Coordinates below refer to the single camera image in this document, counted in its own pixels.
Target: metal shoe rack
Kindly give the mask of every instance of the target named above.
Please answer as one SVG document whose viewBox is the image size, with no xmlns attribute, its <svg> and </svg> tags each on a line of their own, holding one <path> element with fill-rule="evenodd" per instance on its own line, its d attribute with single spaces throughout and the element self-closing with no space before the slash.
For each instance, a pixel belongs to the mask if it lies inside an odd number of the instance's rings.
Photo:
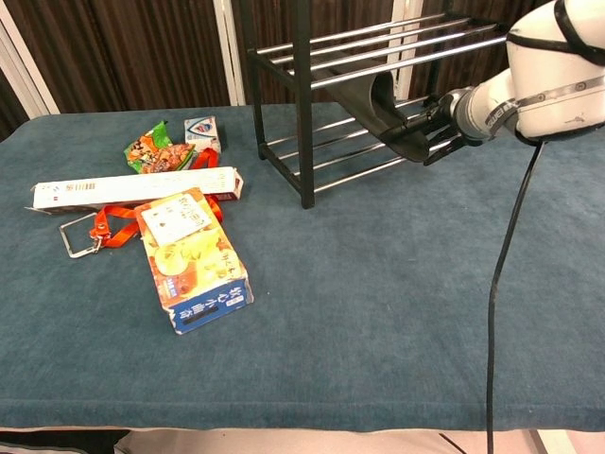
<svg viewBox="0 0 605 454">
<path fill-rule="evenodd" d="M 324 167 L 348 161 L 357 156 L 371 153 L 385 145 L 377 142 L 374 145 L 364 147 L 356 151 L 350 151 L 337 158 L 314 161 L 314 151 L 325 148 L 336 143 L 367 134 L 366 130 L 359 130 L 345 135 L 324 140 L 314 144 L 314 133 L 337 129 L 338 127 L 355 122 L 354 118 L 322 126 L 317 129 L 312 127 L 312 92 L 347 80 L 353 80 L 368 75 L 392 71 L 416 64 L 431 62 L 429 70 L 428 93 L 434 94 L 439 77 L 440 60 L 453 55 L 461 54 L 502 44 L 506 40 L 507 27 L 502 24 L 491 23 L 473 17 L 462 16 L 451 11 L 449 1 L 444 2 L 446 12 L 430 16 L 419 17 L 401 22 L 388 22 L 376 26 L 368 26 L 356 30 L 345 31 L 332 35 L 311 38 L 311 2 L 312 0 L 295 0 L 291 5 L 291 23 L 293 43 L 275 45 L 272 47 L 257 48 L 255 43 L 255 31 L 252 16 L 252 1 L 239 0 L 241 17 L 243 18 L 244 43 L 247 51 L 248 77 L 254 108 L 254 127 L 258 145 L 258 155 L 261 159 L 268 159 L 285 179 L 300 193 L 303 208 L 311 208 L 315 204 L 315 195 L 323 190 L 329 189 L 341 183 L 349 182 L 364 175 L 378 170 L 394 166 L 405 161 L 405 158 L 394 154 L 382 164 L 373 165 L 358 170 L 348 176 L 339 178 L 330 183 L 316 187 L 315 171 Z M 393 28 L 415 25 L 412 30 L 391 33 Z M 422 36 L 437 32 L 436 37 L 422 39 Z M 495 38 L 486 38 L 487 32 L 495 32 Z M 364 46 L 384 44 L 396 39 L 404 39 L 416 36 L 417 41 L 409 44 L 401 44 L 394 47 L 385 47 L 379 50 L 351 55 L 333 61 L 323 61 L 312 65 L 312 57 L 325 55 L 331 52 L 357 49 Z M 456 43 L 461 38 L 474 40 L 471 44 L 461 44 L 445 49 L 445 45 Z M 330 42 L 338 41 L 339 44 L 330 45 Z M 353 71 L 342 75 L 329 77 L 327 79 L 314 80 L 312 73 L 321 68 L 336 66 L 352 61 L 362 61 L 385 57 L 388 54 L 400 53 L 410 49 L 418 49 L 425 46 L 433 46 L 433 52 L 419 57 L 396 61 L 393 63 L 378 64 L 363 70 Z M 265 127 L 263 124 L 263 113 L 261 103 L 261 87 L 259 82 L 259 68 L 267 70 L 272 76 L 279 80 L 285 87 L 292 90 L 296 97 L 297 134 L 268 142 L 265 138 Z M 422 106 L 428 96 L 412 99 L 399 103 L 397 108 L 418 105 Z M 431 144 L 431 151 L 447 147 L 455 137 L 443 138 L 441 142 Z M 286 142 L 296 142 L 298 147 L 285 154 L 277 154 L 273 149 Z M 287 162 L 298 156 L 298 170 L 291 170 Z"/>
</svg>

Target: white box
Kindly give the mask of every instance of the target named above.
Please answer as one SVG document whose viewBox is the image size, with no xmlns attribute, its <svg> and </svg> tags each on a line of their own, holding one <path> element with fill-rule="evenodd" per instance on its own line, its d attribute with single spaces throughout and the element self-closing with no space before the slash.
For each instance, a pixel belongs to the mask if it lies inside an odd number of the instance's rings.
<svg viewBox="0 0 605 454">
<path fill-rule="evenodd" d="M 155 201 L 198 187 L 219 201 L 239 199 L 244 180 L 234 167 L 89 178 L 66 182 L 38 183 L 33 209 L 46 213 L 64 213 L 99 209 L 107 204 L 135 205 Z"/>
<path fill-rule="evenodd" d="M 185 143 L 195 145 L 196 153 L 202 153 L 207 148 L 220 153 L 216 118 L 203 116 L 185 120 Z"/>
</svg>

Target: black rack leg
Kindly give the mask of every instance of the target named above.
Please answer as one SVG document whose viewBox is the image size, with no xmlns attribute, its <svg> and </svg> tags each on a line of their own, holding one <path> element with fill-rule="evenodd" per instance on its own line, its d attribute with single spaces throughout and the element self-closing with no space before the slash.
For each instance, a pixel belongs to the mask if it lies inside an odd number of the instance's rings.
<svg viewBox="0 0 605 454">
<path fill-rule="evenodd" d="M 297 0 L 292 5 L 292 31 L 296 117 L 301 171 L 301 202 L 303 208 L 315 205 L 313 175 L 313 116 L 311 113 L 311 5 L 310 0 Z"/>
<path fill-rule="evenodd" d="M 244 45 L 246 47 L 246 61 L 248 65 L 248 86 L 251 90 L 252 105 L 254 109 L 254 129 L 256 131 L 256 146 L 258 157 L 267 159 L 263 154 L 263 147 L 267 140 L 265 139 L 265 126 L 263 125 L 263 110 L 261 99 L 261 85 L 258 76 L 258 66 L 251 58 L 251 54 L 256 52 L 256 37 L 254 34 L 254 22 L 252 16 L 252 2 L 248 0 L 239 0 L 239 10 L 243 19 Z"/>
<path fill-rule="evenodd" d="M 443 46 L 437 46 L 435 52 L 441 52 L 443 50 Z M 430 69 L 428 71 L 428 87 L 426 89 L 426 93 L 428 95 L 436 95 L 437 94 L 437 85 L 439 83 L 439 72 L 441 70 L 441 62 L 439 60 L 433 61 L 431 63 Z"/>
</svg>

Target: price label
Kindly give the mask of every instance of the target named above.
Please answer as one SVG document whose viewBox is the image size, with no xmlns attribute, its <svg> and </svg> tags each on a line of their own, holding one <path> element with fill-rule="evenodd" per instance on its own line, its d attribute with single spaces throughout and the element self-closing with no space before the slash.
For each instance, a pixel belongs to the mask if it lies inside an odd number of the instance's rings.
<svg viewBox="0 0 605 454">
<path fill-rule="evenodd" d="M 191 194 L 150 208 L 141 216 L 158 246 L 175 243 L 212 223 Z"/>
</svg>

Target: chip bag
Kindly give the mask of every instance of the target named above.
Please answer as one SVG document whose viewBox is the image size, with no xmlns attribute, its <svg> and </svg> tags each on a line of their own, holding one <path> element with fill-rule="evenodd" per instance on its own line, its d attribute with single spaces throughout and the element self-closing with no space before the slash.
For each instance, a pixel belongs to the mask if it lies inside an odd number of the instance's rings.
<svg viewBox="0 0 605 454">
<path fill-rule="evenodd" d="M 194 145 L 173 145 L 168 137 L 166 122 L 158 123 L 125 150 L 128 165 L 137 173 L 181 170 L 193 156 Z"/>
</svg>

